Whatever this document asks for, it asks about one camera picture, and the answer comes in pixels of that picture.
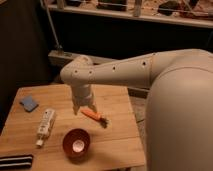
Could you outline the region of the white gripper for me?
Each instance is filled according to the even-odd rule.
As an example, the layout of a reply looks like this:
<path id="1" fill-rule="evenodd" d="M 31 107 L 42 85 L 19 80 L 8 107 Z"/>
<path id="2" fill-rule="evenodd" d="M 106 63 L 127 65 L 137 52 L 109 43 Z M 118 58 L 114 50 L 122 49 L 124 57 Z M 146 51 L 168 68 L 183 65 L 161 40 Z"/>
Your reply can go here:
<path id="1" fill-rule="evenodd" d="M 77 115 L 81 106 L 88 106 L 92 111 L 97 112 L 94 104 L 94 94 L 89 84 L 71 86 L 73 111 Z"/>

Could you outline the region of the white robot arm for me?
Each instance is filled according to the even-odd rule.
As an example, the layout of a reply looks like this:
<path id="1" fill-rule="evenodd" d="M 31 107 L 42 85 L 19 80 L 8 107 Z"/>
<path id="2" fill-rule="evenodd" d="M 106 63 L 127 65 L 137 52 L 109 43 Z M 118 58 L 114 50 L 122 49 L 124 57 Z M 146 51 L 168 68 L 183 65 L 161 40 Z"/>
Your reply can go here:
<path id="1" fill-rule="evenodd" d="M 213 171 L 213 53 L 173 50 L 100 65 L 81 55 L 60 76 L 75 110 L 93 106 L 93 84 L 147 88 L 147 170 Z"/>

